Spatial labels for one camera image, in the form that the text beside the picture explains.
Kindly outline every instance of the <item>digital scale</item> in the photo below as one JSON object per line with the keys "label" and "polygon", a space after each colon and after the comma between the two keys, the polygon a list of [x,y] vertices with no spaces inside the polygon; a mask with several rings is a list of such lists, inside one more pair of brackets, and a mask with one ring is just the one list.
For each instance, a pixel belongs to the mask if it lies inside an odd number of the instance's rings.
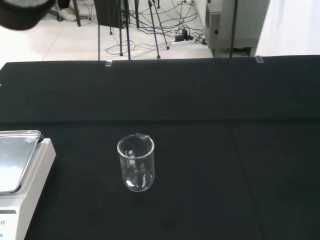
{"label": "digital scale", "polygon": [[0,131],[0,240],[23,240],[56,156],[37,130]]}

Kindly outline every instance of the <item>black table surface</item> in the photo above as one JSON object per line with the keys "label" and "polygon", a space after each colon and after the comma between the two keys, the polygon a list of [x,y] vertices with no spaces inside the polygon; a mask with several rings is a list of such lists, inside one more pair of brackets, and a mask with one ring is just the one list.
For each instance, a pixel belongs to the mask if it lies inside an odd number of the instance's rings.
{"label": "black table surface", "polygon": [[[56,150],[26,239],[320,239],[319,56],[7,63],[0,129]],[[155,142],[155,183],[117,143]]]}

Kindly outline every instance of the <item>white scale body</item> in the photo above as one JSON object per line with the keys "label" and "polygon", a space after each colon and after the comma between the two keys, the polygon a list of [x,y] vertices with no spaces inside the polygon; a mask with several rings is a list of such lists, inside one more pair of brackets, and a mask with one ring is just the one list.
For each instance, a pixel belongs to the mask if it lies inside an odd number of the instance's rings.
{"label": "white scale body", "polygon": [[51,140],[43,139],[34,149],[21,188],[15,193],[0,193],[0,240],[25,239],[55,157]]}

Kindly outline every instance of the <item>power strip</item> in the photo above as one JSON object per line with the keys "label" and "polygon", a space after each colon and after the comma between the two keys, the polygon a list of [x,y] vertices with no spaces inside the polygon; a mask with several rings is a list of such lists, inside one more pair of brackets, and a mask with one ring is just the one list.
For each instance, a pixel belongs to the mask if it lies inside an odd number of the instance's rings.
{"label": "power strip", "polygon": [[175,41],[175,40],[172,40],[171,41],[171,46],[172,47],[176,47],[176,46],[181,46],[181,45],[187,45],[187,44],[194,44],[196,42],[195,39],[193,40],[184,40],[184,41]]}

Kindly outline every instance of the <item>scale weighing pan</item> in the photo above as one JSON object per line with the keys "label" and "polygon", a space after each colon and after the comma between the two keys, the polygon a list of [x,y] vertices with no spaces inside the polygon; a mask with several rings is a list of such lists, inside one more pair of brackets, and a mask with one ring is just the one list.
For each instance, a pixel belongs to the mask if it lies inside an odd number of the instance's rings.
{"label": "scale weighing pan", "polygon": [[19,190],[40,136],[37,130],[0,131],[0,194]]}

